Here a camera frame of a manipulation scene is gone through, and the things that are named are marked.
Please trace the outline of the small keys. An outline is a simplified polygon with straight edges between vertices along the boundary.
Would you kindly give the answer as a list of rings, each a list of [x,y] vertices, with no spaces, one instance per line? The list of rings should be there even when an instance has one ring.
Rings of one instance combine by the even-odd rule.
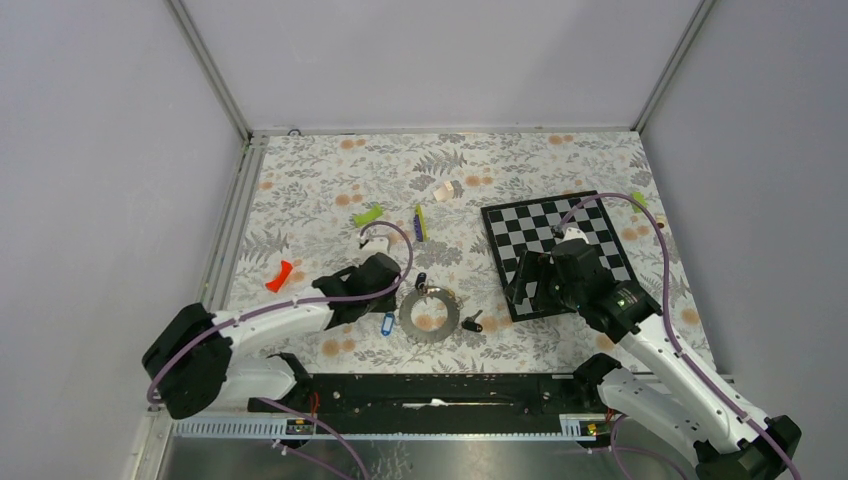
[[[455,297],[455,293],[449,288],[430,284],[427,273],[423,271],[417,274],[414,286],[416,292],[422,297],[435,297],[437,295]]]

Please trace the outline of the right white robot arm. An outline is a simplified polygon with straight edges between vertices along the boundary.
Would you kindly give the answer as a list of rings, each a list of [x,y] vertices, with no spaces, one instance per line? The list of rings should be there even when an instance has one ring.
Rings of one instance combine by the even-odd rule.
[[[513,303],[540,313],[577,313],[636,357],[666,388],[644,384],[619,361],[595,354],[574,372],[575,402],[628,416],[673,446],[700,479],[775,479],[788,470],[801,430],[770,416],[712,370],[634,280],[618,280],[595,248],[574,238],[548,253],[526,250],[506,289]]]

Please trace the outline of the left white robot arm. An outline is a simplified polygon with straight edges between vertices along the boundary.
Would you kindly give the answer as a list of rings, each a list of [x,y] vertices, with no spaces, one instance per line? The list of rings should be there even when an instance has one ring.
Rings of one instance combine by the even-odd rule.
[[[280,303],[217,312],[187,305],[142,357],[151,379],[148,399],[163,404],[175,420],[260,397],[299,410],[310,397],[304,369],[290,354],[260,359],[258,352],[290,337],[392,311],[400,276],[395,260],[376,253]]]

